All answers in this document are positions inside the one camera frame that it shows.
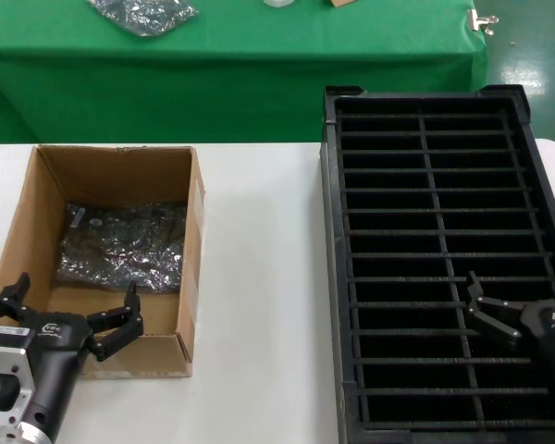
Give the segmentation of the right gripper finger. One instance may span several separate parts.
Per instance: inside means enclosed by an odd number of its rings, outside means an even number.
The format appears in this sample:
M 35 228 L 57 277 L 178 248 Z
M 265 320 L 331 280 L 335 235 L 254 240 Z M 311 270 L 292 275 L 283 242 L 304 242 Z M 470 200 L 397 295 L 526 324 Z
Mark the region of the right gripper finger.
M 523 337 L 519 330 L 523 302 L 511 302 L 487 297 L 481 279 L 474 271 L 468 275 L 467 315 L 472 328 L 479 334 L 515 352 Z

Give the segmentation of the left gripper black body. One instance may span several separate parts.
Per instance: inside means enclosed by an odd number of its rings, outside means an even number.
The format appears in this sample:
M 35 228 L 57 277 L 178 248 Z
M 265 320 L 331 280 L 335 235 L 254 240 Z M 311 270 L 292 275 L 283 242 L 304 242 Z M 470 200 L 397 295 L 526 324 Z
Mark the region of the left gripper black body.
M 31 330 L 28 357 L 34 391 L 25 422 L 55 440 L 88 355 L 85 342 L 93 332 L 84 316 L 68 313 L 41 313 Z

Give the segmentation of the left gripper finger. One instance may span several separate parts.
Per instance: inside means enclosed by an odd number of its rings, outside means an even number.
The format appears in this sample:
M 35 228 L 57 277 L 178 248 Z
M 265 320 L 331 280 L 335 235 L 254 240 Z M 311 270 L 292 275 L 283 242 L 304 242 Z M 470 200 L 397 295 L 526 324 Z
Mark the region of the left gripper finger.
M 15 321 L 20 327 L 35 328 L 38 313 L 24 303 L 30 289 L 28 273 L 22 273 L 15 284 L 5 286 L 0 293 L 0 320 L 4 317 Z
M 141 300 L 137 283 L 131 281 L 122 306 L 86 317 L 92 330 L 87 349 L 103 362 L 143 334 Z

